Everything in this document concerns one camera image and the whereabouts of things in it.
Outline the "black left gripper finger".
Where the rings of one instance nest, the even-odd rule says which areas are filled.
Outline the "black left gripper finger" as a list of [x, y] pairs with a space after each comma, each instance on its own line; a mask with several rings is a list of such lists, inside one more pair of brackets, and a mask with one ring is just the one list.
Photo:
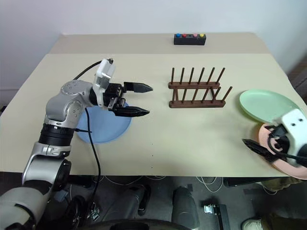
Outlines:
[[144, 83], [138, 83], [138, 82], [124, 82], [124, 91], [132, 91], [135, 93], [146, 93], [153, 91], [153, 88], [144, 84]]
[[121, 117], [140, 117], [150, 113], [150, 111], [136, 106], [118, 107], [112, 110], [112, 112], [115, 116]]

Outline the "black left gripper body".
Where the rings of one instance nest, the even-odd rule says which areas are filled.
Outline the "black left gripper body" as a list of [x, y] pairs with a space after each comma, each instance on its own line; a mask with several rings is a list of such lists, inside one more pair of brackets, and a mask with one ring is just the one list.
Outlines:
[[124, 108], [126, 99], [123, 98], [123, 94], [125, 92], [126, 88], [121, 84], [110, 83], [104, 92], [104, 106], [112, 112]]

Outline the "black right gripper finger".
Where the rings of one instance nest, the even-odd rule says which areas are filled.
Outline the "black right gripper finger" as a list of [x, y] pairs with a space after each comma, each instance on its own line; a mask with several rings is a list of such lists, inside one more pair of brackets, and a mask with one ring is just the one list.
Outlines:
[[254, 153], [260, 155], [268, 162], [275, 162], [279, 159], [276, 155], [269, 152], [265, 147], [261, 146], [259, 143], [251, 140], [251, 139], [242, 139], [243, 143]]

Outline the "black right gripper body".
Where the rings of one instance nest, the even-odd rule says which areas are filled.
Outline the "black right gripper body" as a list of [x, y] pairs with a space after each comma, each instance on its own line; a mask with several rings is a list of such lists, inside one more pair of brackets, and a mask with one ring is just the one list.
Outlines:
[[268, 125], [265, 128], [270, 131], [268, 136], [268, 146], [277, 156], [288, 156], [290, 141], [286, 134], [287, 130], [283, 125]]

